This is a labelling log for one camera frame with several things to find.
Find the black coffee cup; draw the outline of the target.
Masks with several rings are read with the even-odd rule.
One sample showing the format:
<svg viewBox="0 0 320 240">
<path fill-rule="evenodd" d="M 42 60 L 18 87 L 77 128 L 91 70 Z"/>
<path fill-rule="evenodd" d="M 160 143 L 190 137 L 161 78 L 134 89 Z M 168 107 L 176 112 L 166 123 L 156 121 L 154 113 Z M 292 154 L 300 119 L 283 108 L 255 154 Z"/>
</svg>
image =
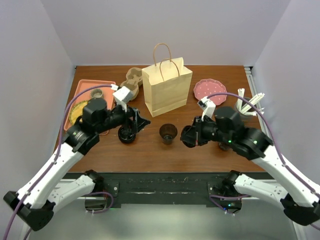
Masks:
<svg viewBox="0 0 320 240">
<path fill-rule="evenodd" d="M 166 123 L 159 128 L 159 135 L 164 144 L 170 145 L 172 144 L 174 138 L 178 135 L 178 129 L 175 125 Z"/>
<path fill-rule="evenodd" d="M 133 126 L 121 126 L 118 130 L 118 139 L 123 144 L 131 144 L 136 139 L 136 132 Z"/>
</svg>

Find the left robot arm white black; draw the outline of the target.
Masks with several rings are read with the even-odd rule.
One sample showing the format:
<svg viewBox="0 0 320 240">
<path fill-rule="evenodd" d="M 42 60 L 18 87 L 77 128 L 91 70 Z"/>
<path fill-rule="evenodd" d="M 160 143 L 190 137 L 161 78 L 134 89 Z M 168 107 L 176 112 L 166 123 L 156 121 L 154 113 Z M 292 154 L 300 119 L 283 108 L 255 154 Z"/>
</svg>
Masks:
<svg viewBox="0 0 320 240">
<path fill-rule="evenodd" d="M 104 99 L 89 100 L 46 164 L 17 192 L 8 191 L 4 201 L 33 231 L 41 230 L 57 211 L 75 199 L 107 194 L 104 178 L 94 170 L 87 170 L 68 185 L 55 188 L 69 169 L 100 141 L 101 133 L 119 128 L 119 140 L 129 144 L 150 123 L 140 116 L 137 108 L 118 104 L 108 110 Z"/>
</svg>

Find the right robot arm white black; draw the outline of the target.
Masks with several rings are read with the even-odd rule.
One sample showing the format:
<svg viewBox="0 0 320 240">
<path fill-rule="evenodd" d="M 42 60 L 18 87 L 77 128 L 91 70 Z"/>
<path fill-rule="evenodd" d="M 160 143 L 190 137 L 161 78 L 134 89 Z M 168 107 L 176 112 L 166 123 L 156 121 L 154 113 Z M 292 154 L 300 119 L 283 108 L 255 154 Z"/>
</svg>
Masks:
<svg viewBox="0 0 320 240">
<path fill-rule="evenodd" d="M 259 198 L 280 208 L 293 222 L 308 226 L 320 219 L 320 186 L 277 152 L 273 141 L 261 130 L 246 127 L 240 114 L 231 107 L 196 116 L 192 125 L 181 132 L 180 139 L 189 148 L 209 141 L 226 144 L 236 154 L 263 168 L 278 183 L 271 185 L 232 170 L 222 182 L 223 192 L 230 197 L 239 194 Z"/>
</svg>

